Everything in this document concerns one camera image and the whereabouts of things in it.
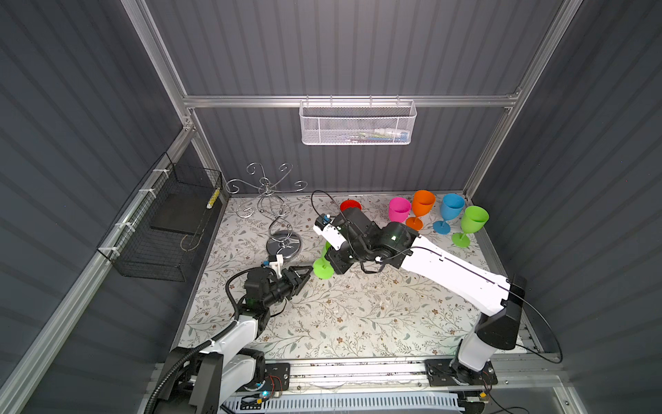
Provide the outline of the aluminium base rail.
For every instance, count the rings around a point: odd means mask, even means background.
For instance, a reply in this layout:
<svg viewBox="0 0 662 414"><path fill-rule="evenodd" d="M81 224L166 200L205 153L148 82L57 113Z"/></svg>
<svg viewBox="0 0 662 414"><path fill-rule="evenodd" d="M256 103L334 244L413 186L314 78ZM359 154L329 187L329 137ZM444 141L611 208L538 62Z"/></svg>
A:
<svg viewBox="0 0 662 414"><path fill-rule="evenodd" d="M565 386L568 376L560 365L545 362L532 354L498 354L478 374L465 379L452 377L449 357L373 357L348 359L271 360L267 373L251 383L253 372L248 357L238 368L224 369L222 391L235 392L247 384L251 392L258 385L270 391L274 386L288 393L335 391L417 390L419 388L456 391L513 388L553 388Z"/></svg>

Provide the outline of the red plastic wine glass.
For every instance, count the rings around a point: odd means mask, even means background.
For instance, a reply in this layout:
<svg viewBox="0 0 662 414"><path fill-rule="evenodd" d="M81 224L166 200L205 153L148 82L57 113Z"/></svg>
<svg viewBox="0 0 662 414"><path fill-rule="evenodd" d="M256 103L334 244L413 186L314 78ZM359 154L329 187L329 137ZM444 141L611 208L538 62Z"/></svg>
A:
<svg viewBox="0 0 662 414"><path fill-rule="evenodd" d="M362 209L362 205L360 204L359 201L353 200L353 199L348 199L345 200L341 203L341 211L346 211L349 209Z"/></svg>

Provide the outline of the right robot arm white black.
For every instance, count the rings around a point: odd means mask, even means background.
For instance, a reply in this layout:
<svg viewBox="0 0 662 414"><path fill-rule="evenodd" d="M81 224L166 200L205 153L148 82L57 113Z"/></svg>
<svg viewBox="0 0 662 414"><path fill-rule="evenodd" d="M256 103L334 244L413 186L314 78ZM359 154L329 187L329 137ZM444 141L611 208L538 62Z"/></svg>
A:
<svg viewBox="0 0 662 414"><path fill-rule="evenodd" d="M487 384L491 357L498 350L515 348L522 308L527 305L524 278L484 271L405 224L379 227L356 208L336 217L320 215L314 231L329 244L325 257L336 274L367 262L403 269L434 281L479 310L479 319L448 364L448 375L457 384Z"/></svg>

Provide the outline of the pink plastic wine glass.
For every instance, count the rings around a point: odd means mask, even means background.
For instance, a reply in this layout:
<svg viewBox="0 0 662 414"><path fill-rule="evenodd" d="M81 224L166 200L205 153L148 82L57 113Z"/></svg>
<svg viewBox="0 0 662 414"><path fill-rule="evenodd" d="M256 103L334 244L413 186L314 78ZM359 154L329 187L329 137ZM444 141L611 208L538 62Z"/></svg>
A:
<svg viewBox="0 0 662 414"><path fill-rule="evenodd" d="M404 223L410 217L411 203L407 198L392 198L389 203L388 217L391 222Z"/></svg>

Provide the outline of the orange plastic wine glass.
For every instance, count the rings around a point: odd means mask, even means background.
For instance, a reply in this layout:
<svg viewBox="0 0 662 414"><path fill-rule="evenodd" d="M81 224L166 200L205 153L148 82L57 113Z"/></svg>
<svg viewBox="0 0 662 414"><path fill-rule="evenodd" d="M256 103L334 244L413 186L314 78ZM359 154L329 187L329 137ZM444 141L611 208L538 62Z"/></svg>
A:
<svg viewBox="0 0 662 414"><path fill-rule="evenodd" d="M422 230L424 226L422 218L431 212L435 202L436 196L431 191L417 191L411 203L413 217L407 218L405 224L416 231Z"/></svg>

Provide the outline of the white ventilation grille strip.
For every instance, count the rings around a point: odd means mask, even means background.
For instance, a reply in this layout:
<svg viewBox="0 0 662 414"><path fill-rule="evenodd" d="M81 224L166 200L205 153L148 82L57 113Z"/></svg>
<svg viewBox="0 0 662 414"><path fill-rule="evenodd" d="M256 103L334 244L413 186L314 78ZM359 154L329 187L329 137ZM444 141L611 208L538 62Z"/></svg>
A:
<svg viewBox="0 0 662 414"><path fill-rule="evenodd" d="M224 405L234 413L465 412L457 395L434 392L293 394L267 400L261 405L233 397Z"/></svg>

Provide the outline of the yellow item in black basket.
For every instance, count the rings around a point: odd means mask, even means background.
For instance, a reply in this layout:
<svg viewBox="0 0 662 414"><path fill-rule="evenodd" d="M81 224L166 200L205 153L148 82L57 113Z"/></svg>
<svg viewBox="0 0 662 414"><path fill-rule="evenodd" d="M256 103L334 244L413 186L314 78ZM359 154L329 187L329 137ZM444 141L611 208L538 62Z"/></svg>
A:
<svg viewBox="0 0 662 414"><path fill-rule="evenodd" d="M208 203L206 205L206 208L208 210L211 210L214 207L214 204L218 200L220 193L221 193L221 190L219 188L216 188L215 191L212 193L212 195L210 196L210 199L208 200Z"/></svg>

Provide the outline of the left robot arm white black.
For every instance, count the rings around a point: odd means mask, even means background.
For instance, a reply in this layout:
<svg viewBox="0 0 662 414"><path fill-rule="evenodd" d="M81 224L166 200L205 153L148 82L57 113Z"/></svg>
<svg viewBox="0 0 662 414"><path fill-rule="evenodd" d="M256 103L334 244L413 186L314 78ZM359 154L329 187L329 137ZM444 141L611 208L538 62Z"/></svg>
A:
<svg viewBox="0 0 662 414"><path fill-rule="evenodd" d="M233 307L229 325L194 348L176 348L167 357L146 413L217 413L232 394L265 376L265 357L247 346L264 332L271 306L297 296L313 267L280 271L260 265L231 276L225 293Z"/></svg>

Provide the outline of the blue plastic wine glass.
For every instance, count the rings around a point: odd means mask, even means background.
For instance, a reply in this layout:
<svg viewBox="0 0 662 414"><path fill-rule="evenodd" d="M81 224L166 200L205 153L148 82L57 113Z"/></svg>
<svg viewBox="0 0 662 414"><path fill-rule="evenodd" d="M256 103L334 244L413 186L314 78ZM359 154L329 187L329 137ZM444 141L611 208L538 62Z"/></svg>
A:
<svg viewBox="0 0 662 414"><path fill-rule="evenodd" d="M458 194L446 194L441 200L441 220L433 224L436 233L447 235L451 231L449 222L460 215L465 208L465 199Z"/></svg>

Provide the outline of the chrome wine glass rack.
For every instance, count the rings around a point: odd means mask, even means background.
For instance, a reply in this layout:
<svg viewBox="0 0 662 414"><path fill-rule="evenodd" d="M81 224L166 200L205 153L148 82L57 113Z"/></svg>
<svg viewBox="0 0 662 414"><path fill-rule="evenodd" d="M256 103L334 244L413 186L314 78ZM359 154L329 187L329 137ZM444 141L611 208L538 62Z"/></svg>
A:
<svg viewBox="0 0 662 414"><path fill-rule="evenodd" d="M225 184L225 190L229 195L238 195L240 185L257 191L253 200L243 202L235 213L240 218L250 218L257 214L265 217L269 221L265 249L269 255L282 255L285 262L295 258L302 248L302 238L294 231L288 219L292 208L282 197L283 192L279 190L279 185L289 177L292 169L291 163L281 164L278 169L281 177L272 181L267 177L265 168L260 162L252 162L247 165L246 171L251 176L259 177L256 184L239 178L231 179Z"/></svg>

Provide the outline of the items in white basket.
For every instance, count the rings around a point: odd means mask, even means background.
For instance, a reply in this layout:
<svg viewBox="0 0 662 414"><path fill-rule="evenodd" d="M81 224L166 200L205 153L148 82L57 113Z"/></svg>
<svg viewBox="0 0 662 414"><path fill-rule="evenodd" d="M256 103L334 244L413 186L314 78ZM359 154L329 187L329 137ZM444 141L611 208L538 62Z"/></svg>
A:
<svg viewBox="0 0 662 414"><path fill-rule="evenodd" d="M410 143L410 132L404 129L373 129L363 131L350 131L340 134L339 141L356 144L403 144Z"/></svg>

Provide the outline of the green plastic wine glass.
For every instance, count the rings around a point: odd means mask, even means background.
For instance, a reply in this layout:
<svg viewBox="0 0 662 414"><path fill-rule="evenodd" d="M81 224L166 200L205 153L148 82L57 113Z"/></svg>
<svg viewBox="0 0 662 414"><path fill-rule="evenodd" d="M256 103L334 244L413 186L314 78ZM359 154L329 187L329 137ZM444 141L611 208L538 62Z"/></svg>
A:
<svg viewBox="0 0 662 414"><path fill-rule="evenodd" d="M319 279L330 279L334 275L334 269L330 261L326 258L326 253L331 248L329 243L325 244L324 250L322 251L322 256L317 259L313 264L313 273Z"/></svg>
<svg viewBox="0 0 662 414"><path fill-rule="evenodd" d="M452 236L453 244L459 248L468 248L471 244L470 235L483 229L489 219L490 214L486 209L476 205L467 207L460 221L461 231Z"/></svg>

